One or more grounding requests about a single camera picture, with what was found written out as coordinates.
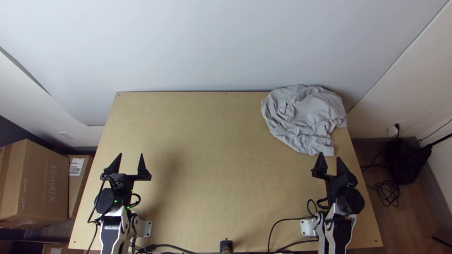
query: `metal bracket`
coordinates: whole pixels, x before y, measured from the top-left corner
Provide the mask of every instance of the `metal bracket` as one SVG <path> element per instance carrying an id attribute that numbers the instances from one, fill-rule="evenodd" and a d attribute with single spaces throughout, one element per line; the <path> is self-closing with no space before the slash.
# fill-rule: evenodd
<path id="1" fill-rule="evenodd" d="M 303 236 L 317 236 L 315 228 L 317 227 L 317 218 L 304 219 L 300 221 L 301 233 Z"/>
<path id="2" fill-rule="evenodd" d="M 152 221 L 139 221 L 137 237 L 150 237 L 152 230 Z"/>

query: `black cable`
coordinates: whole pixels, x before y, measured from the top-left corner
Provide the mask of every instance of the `black cable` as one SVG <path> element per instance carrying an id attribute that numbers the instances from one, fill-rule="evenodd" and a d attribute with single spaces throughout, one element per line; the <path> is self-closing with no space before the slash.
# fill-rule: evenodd
<path id="1" fill-rule="evenodd" d="M 144 247 L 144 248 L 140 249 L 140 250 L 137 252 L 137 254 L 138 254 L 138 253 L 147 253 L 147 252 L 151 252 L 151 251 L 153 251 L 153 250 L 155 250 L 155 249 L 157 249 L 157 248 L 159 248 L 159 247 L 169 247 L 169 248 L 173 248 L 173 249 L 176 249 L 176 250 L 180 250 L 180 251 L 182 251 L 182 252 L 186 252 L 186 253 L 188 253 L 188 254 L 197 254 L 196 252 L 192 252 L 192 251 L 189 251 L 189 250 L 185 250 L 185 249 L 182 249 L 181 247 L 177 247 L 177 246 L 174 246 L 174 245 L 171 245 L 171 244 L 152 244 L 152 245 L 149 245 L 149 246 L 147 246 L 147 247 Z"/>
<path id="2" fill-rule="evenodd" d="M 325 220 L 325 223 L 336 222 L 336 221 L 342 220 L 344 218 L 349 217 L 351 214 L 352 213 L 347 213 L 347 214 L 341 215 L 341 216 L 336 217 L 336 218 L 331 218 L 331 219 Z"/>
<path id="3" fill-rule="evenodd" d="M 364 168 L 364 169 L 361 170 L 361 172 L 364 172 L 364 171 L 366 171 L 367 169 L 369 169 L 369 168 L 371 168 L 371 167 L 376 167 L 376 165 L 374 165 L 373 163 L 377 160 L 378 156 L 380 156 L 380 155 L 382 155 L 382 154 L 384 153 L 384 151 L 385 151 L 385 150 L 383 150 L 383 151 L 377 153 L 377 155 L 373 158 L 372 162 L 371 162 L 369 165 L 367 165 L 367 166 L 361 166 L 361 168 Z"/>
<path id="4" fill-rule="evenodd" d="M 443 240 L 439 239 L 438 237 L 432 237 L 433 240 L 437 241 L 438 243 L 442 243 L 446 245 L 447 247 L 452 248 L 452 245 L 450 243 L 444 242 Z"/>
<path id="5" fill-rule="evenodd" d="M 317 205 L 315 205 L 315 202 L 314 202 L 314 200 L 312 200 L 312 199 L 310 199 L 310 200 L 307 201 L 307 204 L 306 204 L 307 212 L 308 212 L 310 215 L 312 215 L 313 217 L 316 217 L 316 215 L 313 214 L 313 213 L 311 212 L 311 210 L 309 209 L 309 202 L 312 202 L 312 203 L 314 204 L 315 213 L 318 213 L 318 212 L 319 212 L 319 210 L 317 210 Z"/>
<path id="6" fill-rule="evenodd" d="M 378 198 L 385 207 L 399 207 L 399 197 L 401 194 L 398 184 L 384 180 L 381 183 L 376 183 L 374 187 L 369 185 L 366 186 L 376 191 Z"/>
<path id="7" fill-rule="evenodd" d="M 310 242 L 318 242 L 318 241 L 319 241 L 319 240 L 314 239 L 314 240 L 304 240 L 304 241 L 294 242 L 294 243 L 291 243 L 291 244 L 289 244 L 289 245 L 287 245 L 287 246 L 284 246 L 284 247 L 282 247 L 282 248 L 279 248 L 279 249 L 278 249 L 277 251 L 275 251 L 274 253 L 282 252 L 282 251 L 284 251 L 286 248 L 289 248 L 289 247 L 294 246 L 294 245 L 297 245 L 297 244 L 310 243 Z"/>
<path id="8" fill-rule="evenodd" d="M 399 124 L 394 124 L 394 126 L 397 128 L 397 137 L 395 137 L 395 139 L 399 139 L 400 125 Z"/>
<path id="9" fill-rule="evenodd" d="M 133 196 L 136 196 L 136 197 L 138 198 L 138 201 L 135 202 L 135 203 L 133 203 L 133 204 L 131 204 L 131 205 L 129 206 L 129 208 L 135 207 L 135 206 L 137 206 L 137 205 L 141 202 L 141 197 L 140 197 L 140 195 L 138 195 L 138 194 L 136 194 L 136 193 L 132 193 L 132 195 L 133 195 Z"/>
<path id="10" fill-rule="evenodd" d="M 134 237 L 134 238 L 132 239 L 132 242 L 130 243 L 130 247 L 132 247 L 132 254 L 135 254 L 135 250 L 139 250 L 139 249 L 137 249 L 137 248 L 135 247 L 135 242 L 136 242 L 136 240 L 137 240 L 137 237 Z"/>
<path id="11" fill-rule="evenodd" d="M 275 222 L 273 224 L 272 230 L 270 230 L 270 234 L 268 235 L 268 244 L 267 244 L 267 252 L 270 252 L 270 238 L 272 237 L 272 232 L 274 227 L 280 223 L 280 222 L 284 222 L 284 221 L 297 221 L 297 220 L 304 220 L 304 219 L 311 219 L 311 218 L 315 218 L 315 216 L 306 216 L 306 217 L 301 217 L 301 218 L 289 218 L 289 219 L 282 219 L 282 220 L 278 220 L 277 222 Z"/>
<path id="12" fill-rule="evenodd" d="M 320 209 L 323 209 L 323 210 L 328 210 L 328 209 L 330 209 L 330 206 L 322 206 L 320 203 L 322 203 L 322 202 L 324 202 L 324 201 L 327 201 L 328 200 L 328 197 L 325 197 L 325 198 L 322 198 L 322 199 L 319 199 L 319 200 L 317 200 L 317 206 L 320 208 Z"/>
<path id="13" fill-rule="evenodd" d="M 425 138 L 421 138 L 419 139 L 415 144 L 418 145 L 420 143 L 422 143 L 422 141 L 424 141 L 425 139 L 427 139 L 428 137 L 430 137 L 431 135 L 435 134 L 437 131 L 439 131 L 441 128 L 443 128 L 444 126 L 446 126 L 447 124 L 449 124 L 450 122 L 452 122 L 452 118 L 447 121 L 447 123 L 443 124 L 441 127 L 439 127 L 438 129 L 436 129 L 436 131 L 432 132 L 430 135 L 426 136 Z"/>
<path id="14" fill-rule="evenodd" d="M 94 239 L 96 239 L 96 235 L 97 235 L 97 223 L 96 225 L 96 231 L 94 231 L 94 236 L 93 239 L 91 240 L 91 243 L 89 244 L 88 250 L 86 250 L 86 254 L 89 254 L 89 250 L 91 249 L 91 246 L 93 245 Z"/>
<path id="15" fill-rule="evenodd" d="M 102 189 L 104 188 L 105 180 L 106 180 L 106 178 L 105 178 L 104 180 L 102 180 L 102 185 L 100 186 L 99 193 L 98 193 L 97 196 L 96 196 L 96 201 L 94 202 L 93 210 L 91 211 L 91 214 L 89 215 L 89 218 L 88 218 L 87 223 L 92 223 L 92 222 L 94 222 L 94 221 L 91 221 L 91 218 L 93 217 L 94 210 L 96 209 L 97 202 L 98 202 L 98 200 L 99 200 L 98 197 L 100 196 L 100 193 L 102 192 Z"/>

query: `gray cloth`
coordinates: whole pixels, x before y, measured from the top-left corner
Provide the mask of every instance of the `gray cloth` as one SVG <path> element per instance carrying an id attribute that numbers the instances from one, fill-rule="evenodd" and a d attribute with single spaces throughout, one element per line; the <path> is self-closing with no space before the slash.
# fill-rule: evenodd
<path id="1" fill-rule="evenodd" d="M 270 133 L 298 152 L 333 156 L 330 133 L 347 126 L 341 98 L 322 87 L 296 85 L 273 90 L 262 101 Z"/>

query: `table surface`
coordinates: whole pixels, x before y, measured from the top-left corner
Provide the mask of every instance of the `table surface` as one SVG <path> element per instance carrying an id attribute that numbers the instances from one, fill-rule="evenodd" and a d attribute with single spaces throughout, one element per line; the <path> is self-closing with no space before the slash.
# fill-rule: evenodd
<path id="1" fill-rule="evenodd" d="M 105 126 L 71 236 L 70 248 L 87 249 L 95 226 L 87 224 L 103 169 L 122 153 L 120 173 L 136 174 L 140 154 L 152 175 L 136 182 L 142 197 L 133 210 L 153 221 L 150 238 L 137 246 L 173 244 L 195 252 L 218 252 L 228 238 L 237 252 L 266 251 L 274 222 L 308 216 L 307 201 L 326 196 L 311 176 L 317 156 L 292 150 L 274 138 L 261 115 L 268 92 L 120 92 Z M 366 202 L 349 248 L 382 246 L 369 194 L 346 128 L 331 134 L 336 174 L 341 157 L 358 179 Z M 92 249 L 101 248 L 99 232 Z M 271 250 L 308 239 L 298 221 L 278 224 Z M 305 243 L 292 251 L 316 250 Z"/>

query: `box label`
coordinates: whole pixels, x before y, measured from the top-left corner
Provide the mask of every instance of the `box label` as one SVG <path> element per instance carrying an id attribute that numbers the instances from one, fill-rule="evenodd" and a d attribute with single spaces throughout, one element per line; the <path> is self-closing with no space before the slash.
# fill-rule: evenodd
<path id="1" fill-rule="evenodd" d="M 85 158 L 73 158 L 69 167 L 69 176 L 79 176 L 84 162 Z"/>
<path id="2" fill-rule="evenodd" d="M 62 248 L 51 248 L 50 254 L 61 254 Z"/>

